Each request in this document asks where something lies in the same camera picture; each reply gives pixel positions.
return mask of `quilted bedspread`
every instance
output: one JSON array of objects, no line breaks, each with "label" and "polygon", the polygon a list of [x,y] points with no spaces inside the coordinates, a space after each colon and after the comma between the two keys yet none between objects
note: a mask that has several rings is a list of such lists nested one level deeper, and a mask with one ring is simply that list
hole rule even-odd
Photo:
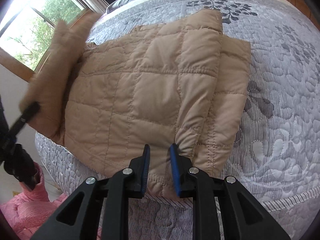
[{"label": "quilted bedspread", "polygon": [[[281,0],[135,0],[106,15],[89,41],[101,44],[202,8],[220,10],[224,34],[252,48],[248,98],[220,176],[235,176],[299,239],[320,209],[320,32],[309,19]],[[36,145],[64,192],[87,176],[102,178],[40,134]],[[131,200],[131,239],[192,239],[191,208],[152,196]]]}]

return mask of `green foliage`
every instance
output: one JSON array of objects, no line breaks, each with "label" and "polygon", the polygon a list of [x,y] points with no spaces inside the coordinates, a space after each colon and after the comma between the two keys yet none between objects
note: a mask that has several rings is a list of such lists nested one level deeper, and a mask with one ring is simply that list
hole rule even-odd
[{"label": "green foliage", "polygon": [[[58,19],[63,19],[69,23],[80,12],[81,9],[72,0],[46,0],[41,10],[41,13],[54,24],[57,23]],[[34,70],[51,43],[53,29],[40,17],[36,17],[29,24],[33,33],[32,40],[30,41],[32,48],[27,48],[27,45],[21,41],[21,37],[12,39],[29,50],[28,54],[19,52],[15,55],[15,58]]]}]

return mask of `brown puffer jacket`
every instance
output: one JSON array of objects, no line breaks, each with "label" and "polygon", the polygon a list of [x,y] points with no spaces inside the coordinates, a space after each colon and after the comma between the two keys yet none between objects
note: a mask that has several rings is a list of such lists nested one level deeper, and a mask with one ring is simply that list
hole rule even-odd
[{"label": "brown puffer jacket", "polygon": [[171,199],[172,143],[194,166],[219,175],[239,129],[251,58],[248,42],[222,34],[219,11],[137,26],[87,49],[78,64],[65,50],[52,45],[20,105],[41,104],[30,122],[38,132],[108,177],[149,144],[148,190]]}]

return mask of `pink clothing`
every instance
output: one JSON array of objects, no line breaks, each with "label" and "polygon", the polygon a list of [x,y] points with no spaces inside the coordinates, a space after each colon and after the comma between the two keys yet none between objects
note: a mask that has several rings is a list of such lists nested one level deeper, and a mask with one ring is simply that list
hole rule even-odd
[{"label": "pink clothing", "polygon": [[44,187],[44,175],[41,167],[35,163],[40,175],[40,183],[31,192],[21,184],[23,192],[0,205],[4,217],[21,240],[29,240],[34,232],[47,220],[67,198],[66,194],[50,202]]}]

